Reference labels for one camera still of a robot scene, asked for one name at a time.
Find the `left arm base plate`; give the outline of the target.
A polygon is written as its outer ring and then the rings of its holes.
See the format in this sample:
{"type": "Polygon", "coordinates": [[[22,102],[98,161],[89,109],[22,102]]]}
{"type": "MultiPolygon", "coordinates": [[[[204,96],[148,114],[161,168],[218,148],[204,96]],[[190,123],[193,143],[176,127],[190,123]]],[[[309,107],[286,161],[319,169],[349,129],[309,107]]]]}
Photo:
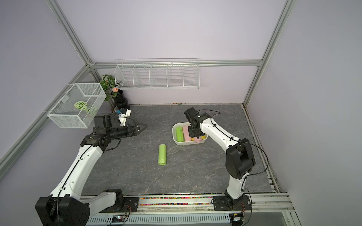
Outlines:
{"type": "Polygon", "coordinates": [[[139,197],[124,196],[121,202],[116,202],[113,206],[101,211],[101,213],[134,213],[139,206],[139,197]]]}

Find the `light green roll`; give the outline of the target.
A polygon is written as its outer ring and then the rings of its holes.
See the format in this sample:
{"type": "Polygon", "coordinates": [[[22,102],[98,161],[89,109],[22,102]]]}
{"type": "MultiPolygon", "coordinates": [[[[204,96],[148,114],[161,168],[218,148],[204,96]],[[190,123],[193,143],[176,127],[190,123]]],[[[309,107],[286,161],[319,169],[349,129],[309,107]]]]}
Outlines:
{"type": "Polygon", "coordinates": [[[158,164],[166,165],[167,164],[167,148],[166,144],[160,144],[158,150],[158,164]]]}

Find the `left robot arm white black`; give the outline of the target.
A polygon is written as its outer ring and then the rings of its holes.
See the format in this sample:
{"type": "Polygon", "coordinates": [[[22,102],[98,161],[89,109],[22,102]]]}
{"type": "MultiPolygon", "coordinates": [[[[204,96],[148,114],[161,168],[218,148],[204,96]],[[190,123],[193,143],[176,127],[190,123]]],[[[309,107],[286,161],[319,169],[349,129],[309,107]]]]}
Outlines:
{"type": "Polygon", "coordinates": [[[120,115],[97,115],[94,117],[93,132],[81,142],[79,152],[69,170],[47,197],[41,197],[35,205],[44,226],[84,226],[89,218],[104,211],[132,212],[125,201],[122,190],[108,189],[101,194],[82,198],[85,183],[98,159],[113,140],[139,135],[146,124],[120,115]]]}

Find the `bright green roll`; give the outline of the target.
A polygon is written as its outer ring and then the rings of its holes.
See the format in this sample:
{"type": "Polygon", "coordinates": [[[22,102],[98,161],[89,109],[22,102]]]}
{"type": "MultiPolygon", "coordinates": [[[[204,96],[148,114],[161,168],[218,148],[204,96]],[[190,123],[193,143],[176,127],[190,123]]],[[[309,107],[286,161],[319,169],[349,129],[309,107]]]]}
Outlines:
{"type": "Polygon", "coordinates": [[[183,127],[176,127],[177,142],[184,142],[183,127]]]}

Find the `pink trash bag roll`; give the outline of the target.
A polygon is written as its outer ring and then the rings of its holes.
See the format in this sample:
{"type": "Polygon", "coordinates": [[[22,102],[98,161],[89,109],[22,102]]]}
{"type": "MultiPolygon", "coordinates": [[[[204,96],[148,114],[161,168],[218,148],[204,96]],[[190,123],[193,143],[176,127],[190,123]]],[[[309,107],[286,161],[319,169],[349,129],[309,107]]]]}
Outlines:
{"type": "Polygon", "coordinates": [[[184,136],[184,141],[191,141],[192,140],[190,135],[189,135],[188,126],[183,127],[183,136],[184,136]]]}
{"type": "Polygon", "coordinates": [[[200,143],[202,141],[201,137],[195,137],[194,138],[195,143],[200,143]]]}

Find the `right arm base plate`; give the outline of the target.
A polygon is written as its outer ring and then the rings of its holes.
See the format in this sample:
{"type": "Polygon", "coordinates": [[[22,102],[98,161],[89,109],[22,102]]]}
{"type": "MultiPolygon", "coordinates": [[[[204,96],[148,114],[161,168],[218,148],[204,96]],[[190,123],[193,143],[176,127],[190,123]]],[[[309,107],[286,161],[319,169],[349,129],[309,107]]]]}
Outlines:
{"type": "Polygon", "coordinates": [[[215,211],[250,211],[252,209],[252,203],[247,195],[242,195],[236,200],[227,195],[214,196],[211,203],[215,211]]]}

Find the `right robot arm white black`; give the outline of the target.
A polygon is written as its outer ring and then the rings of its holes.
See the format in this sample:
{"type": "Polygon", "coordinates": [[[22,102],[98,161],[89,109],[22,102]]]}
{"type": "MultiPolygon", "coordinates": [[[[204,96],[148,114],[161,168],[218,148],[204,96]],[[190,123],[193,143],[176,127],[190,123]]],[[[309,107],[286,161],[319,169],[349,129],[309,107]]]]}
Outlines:
{"type": "Polygon", "coordinates": [[[192,107],[184,115],[190,123],[190,137],[208,135],[225,151],[225,167],[230,175],[226,200],[240,202],[245,193],[246,179],[256,164],[252,144],[248,139],[240,139],[226,131],[208,113],[200,113],[192,107]]]}

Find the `white plastic storage box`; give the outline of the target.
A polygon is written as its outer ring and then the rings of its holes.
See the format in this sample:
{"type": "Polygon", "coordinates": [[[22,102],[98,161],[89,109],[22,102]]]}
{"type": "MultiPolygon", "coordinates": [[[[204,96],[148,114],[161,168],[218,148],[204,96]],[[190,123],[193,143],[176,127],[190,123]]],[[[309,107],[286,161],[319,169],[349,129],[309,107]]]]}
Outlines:
{"type": "Polygon", "coordinates": [[[203,144],[203,143],[205,143],[205,141],[208,139],[208,135],[205,135],[205,136],[206,136],[206,139],[202,140],[200,143],[195,143],[194,138],[191,138],[191,139],[192,139],[191,141],[177,142],[177,140],[176,140],[176,127],[184,127],[184,126],[190,126],[190,123],[189,123],[189,122],[180,122],[180,123],[175,124],[175,125],[172,127],[173,140],[174,140],[174,142],[175,142],[177,145],[179,145],[179,146],[184,146],[184,145],[203,144]]]}

